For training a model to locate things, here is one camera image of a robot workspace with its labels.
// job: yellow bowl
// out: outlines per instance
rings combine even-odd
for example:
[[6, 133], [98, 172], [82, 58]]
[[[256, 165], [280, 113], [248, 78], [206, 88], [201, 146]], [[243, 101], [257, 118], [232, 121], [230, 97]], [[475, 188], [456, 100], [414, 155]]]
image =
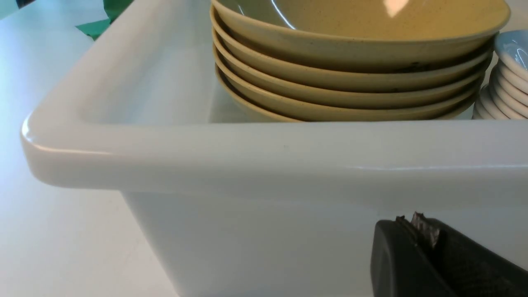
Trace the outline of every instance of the yellow bowl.
[[[252, 121], [255, 121], [255, 122], [283, 122], [283, 123], [303, 122], [302, 120], [297, 120], [294, 118], [285, 117], [279, 114], [272, 113], [268, 110], [260, 108], [257, 105], [247, 101], [246, 99], [242, 98], [243, 96], [242, 94], [238, 93], [238, 91], [235, 88], [233, 88], [233, 86], [229, 83], [225, 75], [220, 71], [220, 68], [218, 66], [215, 67], [215, 73], [216, 73], [216, 77], [218, 78], [218, 82], [220, 83], [220, 85], [233, 98], [233, 101], [242, 110], [242, 112], [244, 112], [247, 115], [247, 117], [250, 118]], [[467, 110], [475, 102], [477, 95], [478, 95], [478, 92], [475, 92], [472, 96], [468, 97], [467, 99], [457, 104], [448, 113], [440, 117], [437, 117], [436, 119], [455, 118], [456, 116], [460, 115], [465, 110]]]
[[212, 0], [235, 38], [307, 66], [367, 73], [437, 68], [509, 20], [504, 0]]
[[251, 120], [255, 122], [285, 122], [295, 123], [302, 122], [301, 120], [281, 116], [274, 114], [268, 110], [258, 107], [257, 105], [245, 100], [241, 97], [241, 94], [234, 89], [231, 84], [227, 81], [225, 75], [220, 71], [218, 66], [215, 67], [216, 78], [226, 92], [233, 98], [235, 104], [244, 112]]
[[433, 119], [453, 109], [458, 103], [470, 97], [480, 86], [481, 80], [474, 82], [463, 92], [445, 101], [412, 108], [401, 109], [351, 109], [306, 103], [283, 97], [239, 78], [224, 63], [217, 50], [213, 49], [216, 65], [225, 75], [229, 84], [248, 101], [272, 113], [303, 121], [374, 121], [374, 120], [418, 120]]
[[456, 95], [467, 85], [484, 75], [490, 62], [490, 59], [484, 61], [473, 73], [459, 81], [434, 89], [396, 93], [345, 92], [300, 85], [267, 75], [231, 55], [220, 42], [214, 29], [213, 41], [217, 50], [220, 51], [220, 55], [225, 58], [230, 70], [252, 85], [295, 100], [343, 108], [391, 109], [436, 103]]
[[308, 67], [275, 59], [236, 41], [227, 32], [214, 6], [210, 11], [214, 30], [223, 44], [241, 62], [268, 75], [311, 87], [353, 92], [404, 92], [447, 85], [469, 75], [493, 54], [493, 43], [464, 56], [458, 64], [410, 73], [356, 73]]

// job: white rectangular container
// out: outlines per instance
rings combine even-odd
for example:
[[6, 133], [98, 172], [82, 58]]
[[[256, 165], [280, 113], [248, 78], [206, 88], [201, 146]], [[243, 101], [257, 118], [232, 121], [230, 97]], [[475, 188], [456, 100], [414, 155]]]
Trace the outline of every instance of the white rectangular container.
[[208, 12], [136, 0], [22, 127], [40, 180], [123, 192], [182, 297], [371, 295], [375, 222], [415, 210], [528, 268], [528, 121], [247, 123]]

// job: stack of bowls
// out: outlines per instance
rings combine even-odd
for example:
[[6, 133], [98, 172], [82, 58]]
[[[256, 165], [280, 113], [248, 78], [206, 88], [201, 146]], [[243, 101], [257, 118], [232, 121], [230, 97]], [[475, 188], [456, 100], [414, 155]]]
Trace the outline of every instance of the stack of bowls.
[[478, 97], [503, 0], [212, 0], [219, 82], [257, 121], [452, 118]]
[[498, 64], [489, 85], [480, 91], [473, 119], [528, 118], [528, 30], [499, 34], [495, 39]]

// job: white table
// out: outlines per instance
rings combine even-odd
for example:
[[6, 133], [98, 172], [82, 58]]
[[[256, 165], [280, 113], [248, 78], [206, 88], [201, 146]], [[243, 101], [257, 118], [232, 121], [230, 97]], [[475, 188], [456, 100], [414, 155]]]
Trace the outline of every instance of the white table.
[[176, 296], [118, 192], [29, 172], [24, 118], [92, 45], [102, 0], [38, 0], [0, 21], [0, 296]]

